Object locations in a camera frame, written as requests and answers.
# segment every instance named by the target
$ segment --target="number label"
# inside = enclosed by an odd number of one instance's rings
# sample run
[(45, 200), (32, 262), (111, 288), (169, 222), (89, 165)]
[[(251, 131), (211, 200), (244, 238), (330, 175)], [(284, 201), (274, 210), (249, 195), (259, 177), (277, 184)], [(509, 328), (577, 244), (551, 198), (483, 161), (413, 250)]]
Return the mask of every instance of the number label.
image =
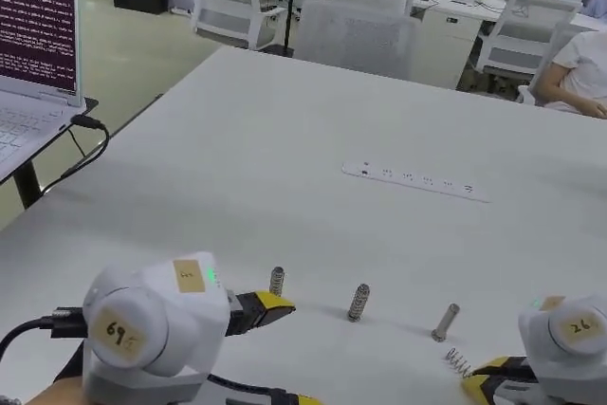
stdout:
[(196, 260), (174, 260), (173, 266), (180, 293), (205, 292), (205, 281)]
[(91, 336), (126, 360), (136, 359), (145, 344), (143, 334), (109, 308), (93, 322)]
[(540, 310), (543, 312), (554, 310), (559, 305), (561, 305), (564, 300), (564, 296), (549, 296), (543, 302), (542, 307), (540, 307)]
[(561, 331), (569, 343), (585, 341), (605, 334), (603, 323), (590, 312), (562, 322)]

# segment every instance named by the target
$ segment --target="black table leg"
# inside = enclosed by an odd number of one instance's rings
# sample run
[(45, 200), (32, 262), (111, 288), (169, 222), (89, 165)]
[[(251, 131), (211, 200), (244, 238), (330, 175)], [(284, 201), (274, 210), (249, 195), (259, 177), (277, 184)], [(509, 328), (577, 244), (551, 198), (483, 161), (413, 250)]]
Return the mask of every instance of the black table leg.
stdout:
[(293, 0), (288, 0), (288, 7), (286, 8), (286, 30), (285, 30), (285, 45), (283, 46), (283, 56), (288, 53), (288, 38), (291, 34), (291, 14), (293, 13)]
[(24, 164), (15, 171), (13, 178), (15, 179), (15, 184), (17, 184), (17, 191), (21, 197), (24, 209), (30, 208), (42, 196), (34, 164), (31, 161)]

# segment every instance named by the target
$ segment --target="handwritten number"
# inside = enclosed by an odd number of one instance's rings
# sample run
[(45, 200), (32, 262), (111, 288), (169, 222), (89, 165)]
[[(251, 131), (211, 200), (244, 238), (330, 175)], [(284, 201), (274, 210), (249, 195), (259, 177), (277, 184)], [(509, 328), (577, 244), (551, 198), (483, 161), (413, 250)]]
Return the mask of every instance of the handwritten number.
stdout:
[(573, 328), (573, 333), (578, 334), (581, 331), (592, 329), (592, 324), (588, 324), (584, 320), (579, 320), (579, 324), (569, 324)]
[(118, 332), (118, 339), (116, 340), (116, 345), (120, 345), (122, 343), (122, 339), (124, 338), (124, 334), (126, 333), (126, 331), (122, 326), (119, 326), (116, 332)]
[(124, 329), (122, 326), (118, 326), (118, 322), (111, 322), (108, 324), (108, 326), (105, 328), (105, 332), (108, 336), (118, 334), (118, 337), (116, 338), (116, 345), (118, 346), (120, 346), (124, 336), (126, 335), (126, 329)]

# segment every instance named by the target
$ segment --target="green led light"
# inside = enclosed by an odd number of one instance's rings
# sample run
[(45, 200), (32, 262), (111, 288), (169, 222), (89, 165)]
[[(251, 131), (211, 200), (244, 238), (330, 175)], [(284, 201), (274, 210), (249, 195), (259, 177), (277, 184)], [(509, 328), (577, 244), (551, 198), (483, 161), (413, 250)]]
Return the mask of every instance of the green led light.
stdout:
[(211, 281), (211, 282), (215, 282), (217, 280), (217, 276), (215, 276), (215, 270), (212, 268), (207, 268), (207, 278)]

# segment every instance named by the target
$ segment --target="monitor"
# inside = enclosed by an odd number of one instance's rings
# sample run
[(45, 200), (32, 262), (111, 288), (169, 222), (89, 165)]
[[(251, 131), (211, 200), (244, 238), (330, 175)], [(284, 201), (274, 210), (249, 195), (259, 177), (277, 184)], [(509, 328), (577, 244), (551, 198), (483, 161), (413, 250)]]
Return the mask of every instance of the monitor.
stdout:
[(77, 0), (0, 0), (0, 90), (8, 77), (78, 91)]

